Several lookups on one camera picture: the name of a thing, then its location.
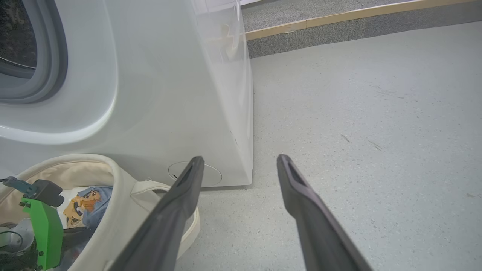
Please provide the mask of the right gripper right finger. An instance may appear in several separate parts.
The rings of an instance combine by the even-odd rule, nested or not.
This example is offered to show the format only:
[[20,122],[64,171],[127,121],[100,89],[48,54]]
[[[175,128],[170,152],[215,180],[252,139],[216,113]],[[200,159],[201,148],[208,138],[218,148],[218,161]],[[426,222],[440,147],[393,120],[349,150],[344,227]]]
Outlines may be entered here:
[[277,172],[284,206],[296,221],[306,270],[372,270],[289,156],[277,157]]

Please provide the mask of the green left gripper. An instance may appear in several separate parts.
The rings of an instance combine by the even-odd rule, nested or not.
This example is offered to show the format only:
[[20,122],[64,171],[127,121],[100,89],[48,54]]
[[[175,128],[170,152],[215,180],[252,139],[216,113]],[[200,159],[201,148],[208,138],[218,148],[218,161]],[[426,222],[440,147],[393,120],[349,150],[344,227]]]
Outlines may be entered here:
[[37,199],[21,198],[23,211],[29,214],[36,242],[36,270],[46,271],[60,264],[61,253],[91,239],[94,228],[75,227],[63,230],[54,207]]

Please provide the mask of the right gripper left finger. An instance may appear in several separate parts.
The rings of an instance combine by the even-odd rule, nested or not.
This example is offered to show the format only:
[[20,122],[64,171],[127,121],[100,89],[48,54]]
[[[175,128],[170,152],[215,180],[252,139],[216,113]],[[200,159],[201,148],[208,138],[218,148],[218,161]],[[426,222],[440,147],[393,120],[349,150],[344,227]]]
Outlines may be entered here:
[[157,189],[165,195],[153,206],[126,247],[110,265],[111,271],[173,271],[178,256],[200,232],[198,199],[205,163],[193,157],[174,185],[150,180],[138,182],[131,191],[137,196]]

